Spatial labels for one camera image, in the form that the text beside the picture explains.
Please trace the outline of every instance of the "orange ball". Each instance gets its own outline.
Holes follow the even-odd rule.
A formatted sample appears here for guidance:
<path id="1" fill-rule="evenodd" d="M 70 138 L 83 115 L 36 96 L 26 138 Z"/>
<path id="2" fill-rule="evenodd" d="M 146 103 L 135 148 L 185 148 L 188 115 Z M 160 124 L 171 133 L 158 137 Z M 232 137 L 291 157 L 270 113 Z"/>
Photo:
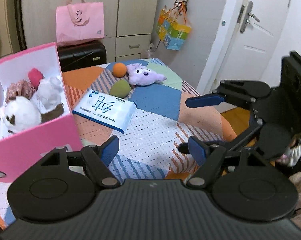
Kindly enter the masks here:
<path id="1" fill-rule="evenodd" d="M 113 66 L 113 76 L 114 77 L 123 77 L 126 75 L 127 67 L 123 63 L 115 63 Z"/>

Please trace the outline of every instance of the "pink box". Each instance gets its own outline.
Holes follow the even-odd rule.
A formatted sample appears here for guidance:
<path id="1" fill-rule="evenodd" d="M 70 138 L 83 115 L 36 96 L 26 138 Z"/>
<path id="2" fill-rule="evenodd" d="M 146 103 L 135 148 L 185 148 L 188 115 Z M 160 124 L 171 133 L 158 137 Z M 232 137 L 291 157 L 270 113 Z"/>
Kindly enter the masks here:
<path id="1" fill-rule="evenodd" d="M 28 72 L 36 67 L 44 77 L 57 76 L 62 79 L 55 43 L 44 44 L 7 56 L 0 60 L 0 107 L 4 103 L 4 92 L 11 83 L 28 80 Z M 55 147 L 67 145 L 70 150 L 81 149 L 81 140 L 69 107 L 67 97 L 61 94 L 64 114 L 52 121 L 2 138 L 3 124 L 0 118 L 0 171 L 6 176 L 0 182 L 13 182 L 44 153 Z"/>

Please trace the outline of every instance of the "door frame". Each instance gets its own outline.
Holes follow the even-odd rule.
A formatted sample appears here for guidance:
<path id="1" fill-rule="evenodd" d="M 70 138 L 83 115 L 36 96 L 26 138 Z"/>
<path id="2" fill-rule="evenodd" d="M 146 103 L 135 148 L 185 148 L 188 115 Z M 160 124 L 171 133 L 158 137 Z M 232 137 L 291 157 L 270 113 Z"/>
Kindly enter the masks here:
<path id="1" fill-rule="evenodd" d="M 226 0 L 215 41 L 196 88 L 201 95 L 210 93 L 215 78 L 222 71 L 225 60 L 230 54 L 231 47 L 244 20 L 244 17 L 242 17 L 241 22 L 237 23 L 239 12 L 242 5 L 247 3 L 248 0 Z"/>

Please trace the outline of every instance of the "drawer handle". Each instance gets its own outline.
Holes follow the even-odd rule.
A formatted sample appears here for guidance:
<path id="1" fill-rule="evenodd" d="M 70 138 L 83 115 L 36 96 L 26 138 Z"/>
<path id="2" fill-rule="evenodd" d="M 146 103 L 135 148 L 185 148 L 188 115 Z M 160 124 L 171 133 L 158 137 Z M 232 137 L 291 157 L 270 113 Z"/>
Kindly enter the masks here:
<path id="1" fill-rule="evenodd" d="M 129 45 L 129 48 L 130 49 L 137 49 L 137 48 L 139 48 L 139 44 L 138 45 L 134 45 L 134 46 Z"/>

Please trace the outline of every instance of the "ribbed gray surface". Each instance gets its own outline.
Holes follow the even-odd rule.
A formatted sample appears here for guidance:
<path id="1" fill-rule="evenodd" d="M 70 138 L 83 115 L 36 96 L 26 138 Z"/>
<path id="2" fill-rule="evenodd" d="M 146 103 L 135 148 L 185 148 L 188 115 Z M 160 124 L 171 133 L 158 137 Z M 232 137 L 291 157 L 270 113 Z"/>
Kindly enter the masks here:
<path id="1" fill-rule="evenodd" d="M 293 240 L 301 231 L 289 220 L 267 225 L 239 222 L 214 207 L 203 191 L 179 180 L 126 180 L 104 190 L 82 214 L 51 225 L 18 220 L 5 240 Z"/>

